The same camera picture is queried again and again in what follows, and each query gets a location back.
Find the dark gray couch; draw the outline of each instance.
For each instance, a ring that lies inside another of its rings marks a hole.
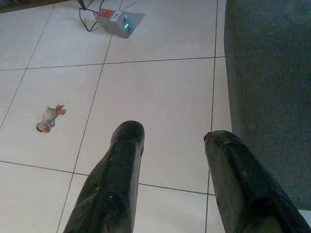
[[[227,0],[233,133],[311,210],[311,1]]]

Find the floor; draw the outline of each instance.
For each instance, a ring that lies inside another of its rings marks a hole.
[[[145,18],[123,39],[87,32],[77,1],[0,15],[1,231],[63,232],[112,132],[133,119],[146,131],[135,233],[224,233],[203,136],[231,130],[225,0],[103,7]],[[46,106],[57,104],[66,114],[39,133]]]

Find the power cord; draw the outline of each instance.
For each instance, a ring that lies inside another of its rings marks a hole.
[[[99,7],[99,10],[101,10],[104,1],[105,1],[105,0],[102,0],[101,5],[100,5],[100,7]],[[80,18],[80,20],[81,20],[83,26],[85,27],[85,29],[86,29],[88,32],[91,32],[92,29],[94,28],[94,26],[98,23],[98,21],[96,21],[96,22],[92,25],[92,27],[91,27],[90,29],[88,29],[87,26],[86,26],[86,23],[85,23],[85,22],[82,20],[82,18],[81,18],[81,10],[84,10],[84,11],[91,11],[91,12],[93,12],[93,13],[95,13],[95,14],[98,14],[98,12],[97,12],[97,11],[90,10],[90,9],[83,9],[82,7],[79,9],[79,18]]]
[[[83,8],[80,8],[80,9],[79,9],[79,18],[80,18],[80,20],[81,20],[83,26],[86,28],[86,30],[87,30],[88,32],[91,32],[92,29],[94,28],[94,26],[98,23],[98,21],[96,21],[96,22],[93,24],[93,26],[91,27],[91,29],[88,29],[87,26],[86,26],[86,23],[84,23],[83,20],[82,20],[82,18],[81,18],[81,10],[84,10],[84,11],[91,11],[91,12],[93,12],[93,13],[98,13],[98,12],[92,11],[92,10],[89,10],[89,9],[83,9]]]

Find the red label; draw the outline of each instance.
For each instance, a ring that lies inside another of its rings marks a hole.
[[[110,18],[112,16],[114,11],[108,10],[108,9],[103,9],[100,13],[99,16],[105,17],[105,18]]]

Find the plastic toy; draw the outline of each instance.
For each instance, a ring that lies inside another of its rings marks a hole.
[[[59,115],[63,115],[66,112],[66,109],[63,109],[64,105],[57,105],[55,109],[50,108],[45,110],[43,114],[43,120],[36,125],[36,129],[39,132],[46,132],[48,133],[52,127],[55,126],[55,119]]]

